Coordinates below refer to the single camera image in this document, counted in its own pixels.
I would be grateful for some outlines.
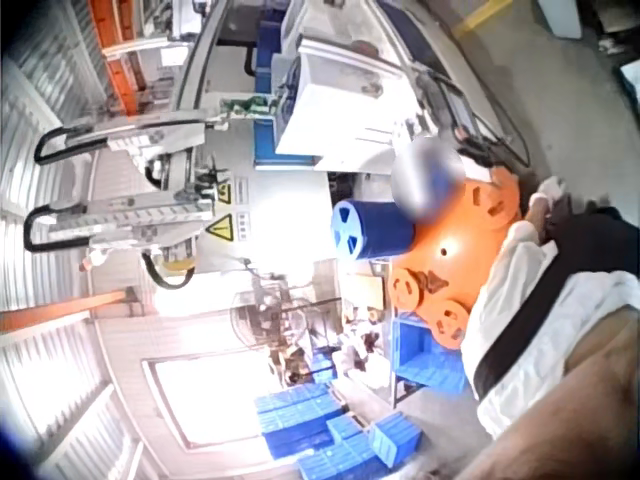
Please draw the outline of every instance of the orange steel beam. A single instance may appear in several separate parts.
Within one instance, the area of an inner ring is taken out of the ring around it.
[[[119,22],[116,18],[112,2],[106,0],[88,1],[91,18],[96,27],[101,48],[104,49],[118,45],[125,40],[123,37],[135,35],[133,30],[133,2],[129,5],[130,8],[128,10],[130,13],[128,16],[126,15],[127,8],[125,8],[123,2],[118,3],[118,16],[121,18]],[[109,72],[113,89],[124,107],[126,114],[135,115],[138,112],[136,92],[131,88],[131,85],[129,85],[124,65],[120,60],[111,60],[107,62],[107,71]]]
[[[136,30],[133,27],[133,0],[117,0],[118,19],[120,20],[120,31],[122,41],[135,40]]]
[[[127,298],[127,292],[125,290],[119,290],[101,295],[93,295],[91,297],[74,298],[66,302],[44,305],[42,307],[0,312],[0,334],[33,327],[103,305],[122,302]]]
[[[120,31],[122,32],[122,41],[130,42],[136,39],[136,29],[133,26],[133,0],[117,0],[118,1],[118,19],[120,20]],[[138,91],[147,89],[147,82],[142,73],[142,67],[138,60],[138,54],[131,52],[128,54],[133,78],[138,86]]]

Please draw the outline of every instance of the factory floor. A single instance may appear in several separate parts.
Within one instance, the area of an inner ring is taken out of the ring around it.
[[[455,10],[464,2],[429,3],[449,21],[466,13]],[[464,36],[461,45],[527,139],[536,176],[559,175],[578,197],[608,194],[638,224],[640,133],[595,37],[585,32],[582,41],[557,39],[535,2],[518,0]],[[390,199],[388,178],[363,176],[355,196]],[[350,380],[338,386],[365,418],[390,412]],[[397,478],[428,478],[434,468],[443,474],[436,478],[449,478],[490,442],[470,392],[450,397],[423,389],[398,408],[423,427],[428,440]]]

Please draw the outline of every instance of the warning label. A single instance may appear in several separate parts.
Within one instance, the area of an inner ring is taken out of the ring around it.
[[[233,242],[233,216],[227,213],[207,227],[207,232],[227,242]]]
[[[247,177],[236,177],[233,185],[236,191],[236,203],[238,205],[249,204],[249,179]]]
[[[231,184],[222,183],[218,185],[218,201],[226,205],[231,205]]]

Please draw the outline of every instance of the blue plastic crate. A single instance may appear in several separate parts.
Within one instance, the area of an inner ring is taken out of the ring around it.
[[[363,465],[359,471],[359,474],[363,476],[349,478],[383,478],[389,473],[387,466],[382,463],[382,460],[369,445],[369,438],[365,433],[354,435],[342,443],[360,459]]]
[[[254,400],[254,404],[258,413],[265,413],[321,397],[327,393],[328,389],[326,385],[305,383],[303,385],[296,385],[282,392],[258,397]]]
[[[327,420],[342,414],[342,406],[323,395],[305,402],[258,414],[260,431],[270,446],[310,437],[327,428]]]
[[[338,378],[335,368],[330,368],[328,370],[321,370],[319,372],[311,374],[313,377],[313,381],[315,383],[326,385],[331,380],[335,380]]]
[[[393,320],[391,365],[397,376],[446,393],[467,385],[459,351],[438,344],[425,322],[403,313]]]
[[[298,468],[304,480],[339,480],[336,467],[322,453],[298,459]]]
[[[398,412],[371,426],[369,444],[387,467],[395,468],[418,449],[421,437],[422,431]]]
[[[327,422],[327,428],[331,432],[333,441],[340,443],[343,440],[351,438],[362,433],[362,428],[358,425],[351,415],[340,415],[332,418]]]
[[[309,362],[309,369],[312,372],[319,372],[328,368],[333,368],[333,360],[324,353],[316,353],[311,358],[311,362]]]
[[[388,473],[362,433],[300,459],[298,466],[309,480],[369,480]]]
[[[294,442],[276,444],[270,444],[267,442],[269,452],[274,460],[288,457],[290,455],[296,455],[304,452],[305,450],[320,450],[330,445],[333,445],[333,437],[327,429]]]

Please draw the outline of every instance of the person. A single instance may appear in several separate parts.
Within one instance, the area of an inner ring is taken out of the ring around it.
[[[569,215],[543,182],[512,225],[462,343],[478,418],[494,437],[458,477],[638,475],[638,228],[613,207]]]

